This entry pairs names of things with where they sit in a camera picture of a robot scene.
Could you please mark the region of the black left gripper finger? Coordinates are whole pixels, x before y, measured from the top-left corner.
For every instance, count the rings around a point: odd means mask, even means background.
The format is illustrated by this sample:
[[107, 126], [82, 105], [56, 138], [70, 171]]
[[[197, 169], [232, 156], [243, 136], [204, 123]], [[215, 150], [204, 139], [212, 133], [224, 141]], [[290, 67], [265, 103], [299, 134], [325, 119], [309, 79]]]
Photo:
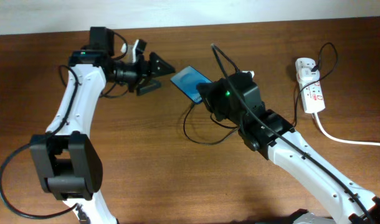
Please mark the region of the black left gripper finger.
[[164, 61], [155, 52], [150, 53], [150, 74], [152, 77], [160, 77], [175, 72], [175, 68], [168, 62]]
[[136, 95], [142, 96], [158, 88], [161, 88], [162, 84], [158, 80], [150, 80], [147, 84], [141, 85], [136, 89]]

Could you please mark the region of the blue Galaxy smartphone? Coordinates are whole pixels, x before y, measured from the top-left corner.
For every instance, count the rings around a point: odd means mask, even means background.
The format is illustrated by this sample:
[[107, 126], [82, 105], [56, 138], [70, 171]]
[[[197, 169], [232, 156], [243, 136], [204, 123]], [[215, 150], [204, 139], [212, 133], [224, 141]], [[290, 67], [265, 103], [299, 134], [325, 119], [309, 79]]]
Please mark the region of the blue Galaxy smartphone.
[[170, 79], [193, 103], [200, 104], [202, 98], [196, 86], [200, 83], [211, 83], [210, 79], [192, 66], [187, 66]]

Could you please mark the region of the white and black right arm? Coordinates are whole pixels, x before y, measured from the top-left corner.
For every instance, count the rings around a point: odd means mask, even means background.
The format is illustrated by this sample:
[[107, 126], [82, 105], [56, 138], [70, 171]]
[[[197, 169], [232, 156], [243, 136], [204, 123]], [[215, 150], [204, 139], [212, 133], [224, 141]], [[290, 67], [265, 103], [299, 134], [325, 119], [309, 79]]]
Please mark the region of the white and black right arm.
[[380, 198], [320, 156], [285, 118], [266, 109], [250, 73], [199, 83], [196, 89], [208, 111], [238, 125], [244, 144], [299, 181], [335, 223], [380, 223]]

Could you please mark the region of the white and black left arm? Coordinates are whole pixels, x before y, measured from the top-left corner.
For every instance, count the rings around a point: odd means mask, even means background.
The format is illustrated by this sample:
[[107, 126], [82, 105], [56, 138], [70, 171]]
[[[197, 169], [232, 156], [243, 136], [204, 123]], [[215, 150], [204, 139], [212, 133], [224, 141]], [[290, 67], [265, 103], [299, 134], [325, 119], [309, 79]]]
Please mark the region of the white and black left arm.
[[114, 56], [116, 32], [91, 27], [90, 41], [69, 57], [69, 80], [59, 110], [45, 134], [31, 139], [31, 156], [44, 192], [63, 201], [80, 223], [118, 223], [101, 193], [102, 162], [90, 141], [97, 101], [108, 82], [124, 84], [143, 95], [160, 87], [156, 77], [175, 69], [156, 53], [146, 60], [146, 42], [138, 39], [126, 52], [130, 62]]

